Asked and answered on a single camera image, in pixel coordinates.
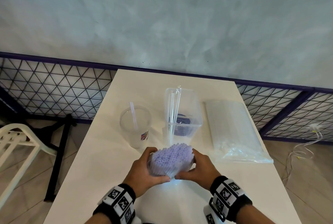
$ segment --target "electrical wire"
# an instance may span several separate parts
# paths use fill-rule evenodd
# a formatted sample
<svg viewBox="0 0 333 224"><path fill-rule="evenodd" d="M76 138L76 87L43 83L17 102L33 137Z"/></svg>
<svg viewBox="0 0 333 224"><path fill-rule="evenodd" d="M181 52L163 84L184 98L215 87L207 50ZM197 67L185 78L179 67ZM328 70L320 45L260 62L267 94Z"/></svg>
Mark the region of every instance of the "electrical wire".
<svg viewBox="0 0 333 224"><path fill-rule="evenodd" d="M292 152L289 153L288 158L287 158L287 163L286 163L286 171L287 171L287 177L282 179L282 182L284 183L284 185L286 185L288 183L288 180L290 178L291 172L292 172L292 158L295 156L298 159L312 159L314 158L314 153L312 151L310 151L306 146L314 144L316 142L319 142L323 139L323 135L321 134L321 132L318 129L314 129L312 132L316 133L317 135L317 140L311 141L311 142L306 142L306 143L300 143L298 145L296 145ZM305 151L297 151L297 148L299 147L303 147L305 150L308 151L308 153L310 153L310 156L307 155L307 153Z"/></svg>

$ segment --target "white table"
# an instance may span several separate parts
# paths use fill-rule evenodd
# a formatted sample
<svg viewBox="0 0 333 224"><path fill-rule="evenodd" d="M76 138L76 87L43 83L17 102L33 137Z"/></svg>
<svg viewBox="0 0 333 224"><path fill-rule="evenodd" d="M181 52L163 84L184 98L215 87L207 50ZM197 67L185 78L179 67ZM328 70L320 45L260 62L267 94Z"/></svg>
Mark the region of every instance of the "white table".
<svg viewBox="0 0 333 224"><path fill-rule="evenodd" d="M141 156L124 140L119 126L120 113L129 106L129 101L148 108L152 114L147 146L164 147L164 92L178 85L195 90L202 104L203 125L191 145L202 153L212 150L202 102L208 99L243 102L234 82L118 70L44 224L83 224L101 197L123 181L133 161ZM254 206L276 224L301 224L272 163L215 163L215 166L221 174L235 180ZM173 180L148 190L135 201L135 210L146 222L204 224L203 207L210 197L210 192L191 181Z"/></svg>

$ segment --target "bundle of straws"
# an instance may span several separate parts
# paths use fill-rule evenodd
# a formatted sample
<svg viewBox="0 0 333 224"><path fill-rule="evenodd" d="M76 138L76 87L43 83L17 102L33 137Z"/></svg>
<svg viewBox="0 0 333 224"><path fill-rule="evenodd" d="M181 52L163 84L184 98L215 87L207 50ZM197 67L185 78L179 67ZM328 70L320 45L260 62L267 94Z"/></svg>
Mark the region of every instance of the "bundle of straws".
<svg viewBox="0 0 333 224"><path fill-rule="evenodd" d="M169 95L169 102L168 102L168 116L169 119L169 131L168 131L168 138L170 144L173 142L173 135L174 135L174 128L177 123L177 116L178 116L178 108L179 108L179 101L181 100L181 86L178 86L176 92L171 91Z"/></svg>
<svg viewBox="0 0 333 224"><path fill-rule="evenodd" d="M192 147L177 143L169 148L158 150L148 161L149 173L155 176L174 177L178 172L187 172L192 164L194 154Z"/></svg>

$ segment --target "clear plastic cup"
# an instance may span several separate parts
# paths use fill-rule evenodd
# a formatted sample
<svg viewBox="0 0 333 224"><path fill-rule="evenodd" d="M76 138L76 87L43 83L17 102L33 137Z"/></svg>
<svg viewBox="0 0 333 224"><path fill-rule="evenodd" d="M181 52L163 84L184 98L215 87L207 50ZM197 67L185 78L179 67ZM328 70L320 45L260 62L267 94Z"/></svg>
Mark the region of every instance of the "clear plastic cup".
<svg viewBox="0 0 333 224"><path fill-rule="evenodd" d="M152 115L142 106L134 106L138 129L135 129L131 108L128 107L120 114L120 128L126 135L126 140L134 149L144 147L148 139L149 128L152 125Z"/></svg>

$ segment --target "wall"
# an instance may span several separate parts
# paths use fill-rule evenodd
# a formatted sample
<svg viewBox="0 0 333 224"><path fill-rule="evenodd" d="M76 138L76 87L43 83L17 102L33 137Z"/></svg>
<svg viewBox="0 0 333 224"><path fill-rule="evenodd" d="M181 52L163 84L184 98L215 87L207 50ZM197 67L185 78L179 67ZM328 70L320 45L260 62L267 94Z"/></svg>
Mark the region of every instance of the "wall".
<svg viewBox="0 0 333 224"><path fill-rule="evenodd" d="M0 51L333 88L333 0L0 0Z"/></svg>

